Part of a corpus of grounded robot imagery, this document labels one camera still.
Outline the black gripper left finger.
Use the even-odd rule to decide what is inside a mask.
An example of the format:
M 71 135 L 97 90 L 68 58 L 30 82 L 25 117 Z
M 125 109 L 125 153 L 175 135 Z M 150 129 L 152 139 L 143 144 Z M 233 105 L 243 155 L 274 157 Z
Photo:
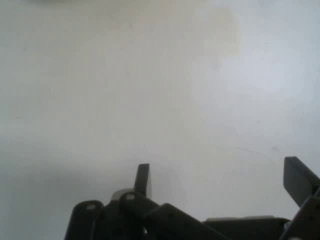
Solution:
M 226 240 L 227 236 L 169 203 L 150 199 L 150 165 L 139 164 L 133 188 L 99 200 L 77 204 L 66 240 Z

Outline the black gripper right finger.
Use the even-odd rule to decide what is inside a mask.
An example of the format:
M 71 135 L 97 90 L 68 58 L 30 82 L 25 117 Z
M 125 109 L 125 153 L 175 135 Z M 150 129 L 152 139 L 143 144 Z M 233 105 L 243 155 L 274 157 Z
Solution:
M 284 158 L 283 186 L 299 210 L 285 228 L 281 240 L 320 238 L 320 178 L 299 158 Z

